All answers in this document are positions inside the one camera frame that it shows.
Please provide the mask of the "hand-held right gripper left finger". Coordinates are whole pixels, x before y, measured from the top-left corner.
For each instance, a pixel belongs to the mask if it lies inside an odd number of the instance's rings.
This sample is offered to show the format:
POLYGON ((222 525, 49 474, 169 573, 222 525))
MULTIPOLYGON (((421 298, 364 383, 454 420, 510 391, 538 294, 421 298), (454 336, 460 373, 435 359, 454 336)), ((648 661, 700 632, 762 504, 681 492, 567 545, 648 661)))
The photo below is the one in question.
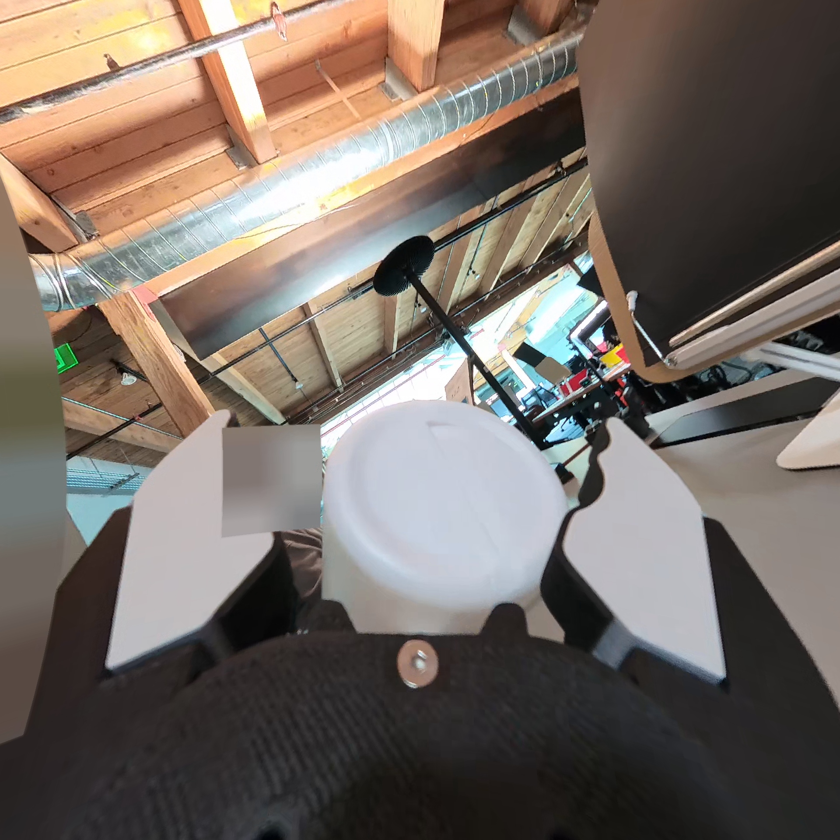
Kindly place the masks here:
POLYGON ((105 666, 120 671, 184 642, 225 658, 292 630, 292 575, 278 533, 223 534, 224 456, 257 455, 289 427, 239 427, 219 411, 136 492, 105 666))

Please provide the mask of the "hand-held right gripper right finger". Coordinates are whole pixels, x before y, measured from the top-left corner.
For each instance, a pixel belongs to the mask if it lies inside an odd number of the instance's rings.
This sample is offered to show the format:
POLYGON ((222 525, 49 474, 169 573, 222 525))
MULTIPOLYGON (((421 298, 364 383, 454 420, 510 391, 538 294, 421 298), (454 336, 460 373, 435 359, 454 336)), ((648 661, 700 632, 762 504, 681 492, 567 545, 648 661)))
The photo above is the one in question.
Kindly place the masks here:
POLYGON ((595 435, 540 594, 563 642, 610 668, 640 650, 707 683, 727 677, 700 504, 623 421, 595 435))

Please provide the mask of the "white water bottle black cap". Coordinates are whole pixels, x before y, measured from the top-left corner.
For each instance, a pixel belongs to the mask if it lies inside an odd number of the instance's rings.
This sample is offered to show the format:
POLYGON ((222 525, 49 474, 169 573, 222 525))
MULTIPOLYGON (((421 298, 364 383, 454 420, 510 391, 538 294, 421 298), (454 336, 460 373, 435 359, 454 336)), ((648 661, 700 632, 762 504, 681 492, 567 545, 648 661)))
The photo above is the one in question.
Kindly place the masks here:
POLYGON ((322 597, 361 634, 477 634, 511 603, 561 640, 539 584, 568 510, 546 458, 500 419, 455 402, 382 408, 325 465, 322 597))

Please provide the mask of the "dark metal beam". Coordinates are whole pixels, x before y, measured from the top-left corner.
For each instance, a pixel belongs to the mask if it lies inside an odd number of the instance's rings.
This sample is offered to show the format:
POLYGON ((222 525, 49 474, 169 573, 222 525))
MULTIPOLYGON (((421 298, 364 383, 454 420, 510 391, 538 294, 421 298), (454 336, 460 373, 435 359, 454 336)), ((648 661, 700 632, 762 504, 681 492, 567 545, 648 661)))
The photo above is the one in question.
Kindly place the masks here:
POLYGON ((185 284, 150 309, 203 360, 584 144, 579 89, 185 284))

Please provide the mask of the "black floor lamp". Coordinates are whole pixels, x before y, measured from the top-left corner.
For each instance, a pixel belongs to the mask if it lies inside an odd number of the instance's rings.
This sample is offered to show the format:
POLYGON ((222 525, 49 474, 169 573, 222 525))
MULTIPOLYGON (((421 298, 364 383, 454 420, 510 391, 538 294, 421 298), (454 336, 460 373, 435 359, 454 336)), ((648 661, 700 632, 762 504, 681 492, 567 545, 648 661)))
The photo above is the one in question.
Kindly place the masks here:
POLYGON ((396 246, 377 267, 373 278, 374 290, 384 298, 393 298, 407 288, 413 287, 418 296, 426 302, 427 308, 439 321, 449 337, 464 351, 468 362, 484 377, 491 390, 507 408, 519 430, 542 452, 547 451, 550 446, 526 418, 519 408, 518 402, 504 391, 496 376, 491 373, 484 361, 473 350, 463 331, 442 309, 434 294, 426 289, 423 284, 422 275, 431 266, 434 254, 434 242, 430 237, 416 236, 409 238, 396 246))

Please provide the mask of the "black sheet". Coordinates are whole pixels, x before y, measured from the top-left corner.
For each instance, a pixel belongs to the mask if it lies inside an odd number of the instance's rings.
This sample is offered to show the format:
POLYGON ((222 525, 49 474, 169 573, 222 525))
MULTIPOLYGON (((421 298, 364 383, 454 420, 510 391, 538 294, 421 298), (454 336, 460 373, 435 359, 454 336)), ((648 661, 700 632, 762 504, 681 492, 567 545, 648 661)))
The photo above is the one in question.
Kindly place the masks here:
POLYGON ((599 2, 577 55, 596 211, 660 349, 838 241, 838 1, 599 2))

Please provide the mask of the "silver air duct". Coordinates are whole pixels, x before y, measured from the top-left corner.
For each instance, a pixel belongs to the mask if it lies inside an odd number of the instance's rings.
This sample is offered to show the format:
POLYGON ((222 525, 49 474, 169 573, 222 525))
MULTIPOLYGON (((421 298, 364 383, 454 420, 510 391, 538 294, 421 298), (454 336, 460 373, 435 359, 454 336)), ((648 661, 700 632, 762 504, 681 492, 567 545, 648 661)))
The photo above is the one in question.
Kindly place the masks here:
POLYGON ((587 20, 531 45, 506 62, 447 85, 268 162, 61 254, 31 255, 46 312, 96 305, 179 269, 212 250, 273 225, 338 190, 571 77, 587 20))

